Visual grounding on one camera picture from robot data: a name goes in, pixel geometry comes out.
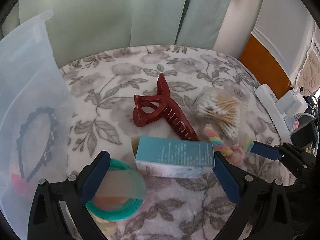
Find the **black studded headband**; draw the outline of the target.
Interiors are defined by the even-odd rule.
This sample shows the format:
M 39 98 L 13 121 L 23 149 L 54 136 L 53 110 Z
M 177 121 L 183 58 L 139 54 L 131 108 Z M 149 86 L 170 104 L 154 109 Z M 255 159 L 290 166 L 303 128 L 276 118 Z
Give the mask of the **black studded headband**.
M 40 107 L 29 114 L 16 140 L 22 179 L 30 182 L 53 159 L 52 147 L 58 139 L 54 109 Z

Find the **pink hair roller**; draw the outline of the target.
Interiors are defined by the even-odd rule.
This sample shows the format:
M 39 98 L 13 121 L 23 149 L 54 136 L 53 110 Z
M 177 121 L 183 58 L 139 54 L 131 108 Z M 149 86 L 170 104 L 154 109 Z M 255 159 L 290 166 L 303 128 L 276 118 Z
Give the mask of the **pink hair roller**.
M 20 175 L 15 173 L 11 174 L 11 184 L 15 193 L 19 196 L 27 200 L 33 200 L 37 184 L 32 181 L 27 182 L 25 179 L 22 179 Z

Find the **teal white carton box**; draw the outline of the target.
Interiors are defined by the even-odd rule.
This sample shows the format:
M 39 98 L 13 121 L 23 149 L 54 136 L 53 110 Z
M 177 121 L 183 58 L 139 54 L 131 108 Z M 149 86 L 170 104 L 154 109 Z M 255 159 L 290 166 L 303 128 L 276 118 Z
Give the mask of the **teal white carton box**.
M 199 178 L 215 166 L 207 142 L 141 136 L 133 152 L 139 172 L 154 177 Z

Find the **red hair claw clip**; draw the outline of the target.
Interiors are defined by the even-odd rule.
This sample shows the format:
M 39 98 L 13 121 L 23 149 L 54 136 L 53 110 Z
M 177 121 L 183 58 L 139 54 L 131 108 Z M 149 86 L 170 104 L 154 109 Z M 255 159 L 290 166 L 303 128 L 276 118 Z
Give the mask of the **red hair claw clip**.
M 199 141 L 199 137 L 185 114 L 171 98 L 163 73 L 158 76 L 155 95 L 135 95 L 133 100 L 135 102 L 133 122 L 137 127 L 147 126 L 163 118 L 180 139 Z

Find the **black power adapter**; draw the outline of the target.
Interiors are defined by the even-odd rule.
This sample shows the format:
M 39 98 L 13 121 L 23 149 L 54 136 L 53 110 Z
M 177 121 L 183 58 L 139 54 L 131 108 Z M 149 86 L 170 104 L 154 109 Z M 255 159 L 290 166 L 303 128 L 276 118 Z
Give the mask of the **black power adapter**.
M 292 134 L 292 144 L 298 148 L 306 148 L 317 140 L 317 127 L 313 120 L 299 126 Z

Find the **white charger plug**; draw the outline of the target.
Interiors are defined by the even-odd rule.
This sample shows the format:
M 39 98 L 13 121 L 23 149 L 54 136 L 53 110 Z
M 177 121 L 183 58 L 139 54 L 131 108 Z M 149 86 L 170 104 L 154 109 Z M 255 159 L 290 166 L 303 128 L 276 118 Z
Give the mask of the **white charger plug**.
M 308 104 L 303 98 L 300 90 L 288 90 L 277 102 L 276 108 L 280 114 L 292 117 L 299 113 L 304 113 Z

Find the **white power strip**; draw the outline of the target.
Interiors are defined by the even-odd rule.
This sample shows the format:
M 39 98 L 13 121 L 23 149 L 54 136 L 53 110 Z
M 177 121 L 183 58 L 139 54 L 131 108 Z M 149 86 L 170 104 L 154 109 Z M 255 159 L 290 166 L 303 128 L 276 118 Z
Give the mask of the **white power strip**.
M 295 118 L 287 117 L 285 114 L 279 113 L 278 109 L 276 108 L 276 102 L 279 99 L 277 99 L 269 85 L 260 85 L 254 91 L 259 101 L 271 117 L 272 122 L 280 136 L 281 142 L 292 143 L 291 134 L 293 132 Z

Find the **cotton swab bundle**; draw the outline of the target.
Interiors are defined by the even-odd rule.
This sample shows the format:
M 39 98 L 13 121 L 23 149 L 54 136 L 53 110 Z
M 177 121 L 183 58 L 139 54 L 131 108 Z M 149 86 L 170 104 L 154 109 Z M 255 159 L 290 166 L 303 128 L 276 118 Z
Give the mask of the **cotton swab bundle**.
M 239 133 L 242 104 L 230 92 L 205 86 L 194 104 L 194 113 L 207 118 L 220 126 L 229 139 L 235 139 Z

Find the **orange wooden cabinet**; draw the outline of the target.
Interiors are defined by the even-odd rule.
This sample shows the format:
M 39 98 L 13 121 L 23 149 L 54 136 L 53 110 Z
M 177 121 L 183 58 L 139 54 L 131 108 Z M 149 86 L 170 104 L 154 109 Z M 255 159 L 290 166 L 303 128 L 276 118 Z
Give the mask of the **orange wooden cabinet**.
M 291 89 L 291 81 L 271 53 L 251 35 L 240 62 L 255 76 L 261 84 L 267 84 L 280 99 Z

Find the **clear plastic storage bin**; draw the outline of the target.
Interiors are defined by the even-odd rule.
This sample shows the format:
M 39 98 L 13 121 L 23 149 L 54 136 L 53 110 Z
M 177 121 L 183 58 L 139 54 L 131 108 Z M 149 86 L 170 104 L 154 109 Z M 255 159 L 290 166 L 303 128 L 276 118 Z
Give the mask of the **clear plastic storage bin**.
M 1 40 L 1 212 L 20 239 L 41 179 L 67 177 L 74 102 L 50 45 L 45 11 Z

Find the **green curtain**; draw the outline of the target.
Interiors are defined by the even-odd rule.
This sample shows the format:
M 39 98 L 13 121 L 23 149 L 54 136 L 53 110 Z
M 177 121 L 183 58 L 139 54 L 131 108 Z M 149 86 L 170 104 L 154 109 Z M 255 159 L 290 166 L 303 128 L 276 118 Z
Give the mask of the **green curtain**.
M 1 36 L 47 10 L 58 66 L 105 50 L 142 45 L 212 49 L 231 0 L 17 0 Z

